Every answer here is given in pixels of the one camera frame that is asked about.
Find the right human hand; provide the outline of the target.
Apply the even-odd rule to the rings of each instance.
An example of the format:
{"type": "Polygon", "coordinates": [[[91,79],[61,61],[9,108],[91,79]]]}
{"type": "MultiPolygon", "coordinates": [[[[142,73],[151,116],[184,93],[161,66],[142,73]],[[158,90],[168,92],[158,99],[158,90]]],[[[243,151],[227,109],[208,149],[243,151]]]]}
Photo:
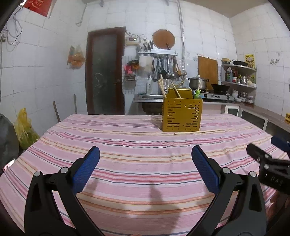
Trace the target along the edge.
{"type": "Polygon", "coordinates": [[[276,201],[278,201],[280,198],[280,192],[276,191],[275,194],[271,197],[270,202],[271,203],[275,203],[276,201]]]}

